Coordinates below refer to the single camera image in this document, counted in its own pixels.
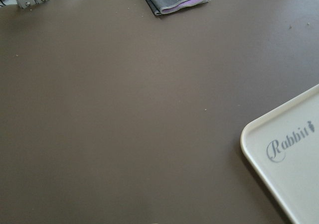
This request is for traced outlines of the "cream rabbit tray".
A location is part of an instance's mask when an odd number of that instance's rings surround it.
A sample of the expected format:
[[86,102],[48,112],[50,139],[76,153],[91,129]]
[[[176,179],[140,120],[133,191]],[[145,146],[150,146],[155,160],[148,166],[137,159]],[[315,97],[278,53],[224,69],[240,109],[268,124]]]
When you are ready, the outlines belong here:
[[319,222],[319,87],[245,126],[241,150],[294,224]]

